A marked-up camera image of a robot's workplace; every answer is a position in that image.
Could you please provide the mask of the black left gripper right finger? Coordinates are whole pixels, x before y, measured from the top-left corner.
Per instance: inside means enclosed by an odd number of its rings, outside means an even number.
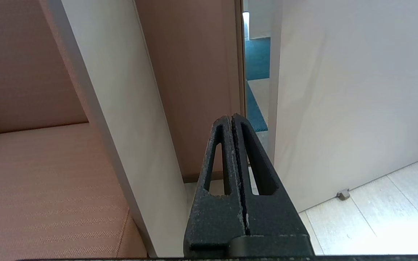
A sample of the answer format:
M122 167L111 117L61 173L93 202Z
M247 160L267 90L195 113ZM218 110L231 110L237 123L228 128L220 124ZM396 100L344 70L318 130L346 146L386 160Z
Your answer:
M309 233L249 121L232 116L244 235L233 256L314 256Z

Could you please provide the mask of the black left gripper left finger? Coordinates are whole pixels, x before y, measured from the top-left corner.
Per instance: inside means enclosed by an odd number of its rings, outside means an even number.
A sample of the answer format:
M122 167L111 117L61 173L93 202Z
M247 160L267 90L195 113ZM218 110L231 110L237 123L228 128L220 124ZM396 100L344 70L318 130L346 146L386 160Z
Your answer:
M217 145L222 147L224 195L210 193ZM185 256L229 256L230 242L245 235L239 183L231 118L223 116L211 128L185 230Z

